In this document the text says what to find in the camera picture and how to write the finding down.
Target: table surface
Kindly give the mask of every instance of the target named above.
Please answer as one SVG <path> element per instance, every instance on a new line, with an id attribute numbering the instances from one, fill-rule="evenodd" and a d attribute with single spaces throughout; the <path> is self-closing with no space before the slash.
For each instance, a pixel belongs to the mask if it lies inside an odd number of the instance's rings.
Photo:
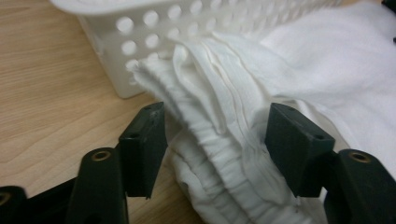
<path id="1" fill-rule="evenodd" d="M 0 186 L 31 197 L 76 176 L 85 153 L 114 147 L 154 102 L 116 95 L 76 17 L 48 0 L 0 0 Z M 151 200 L 128 204 L 131 223 L 202 223 L 166 167 Z"/>

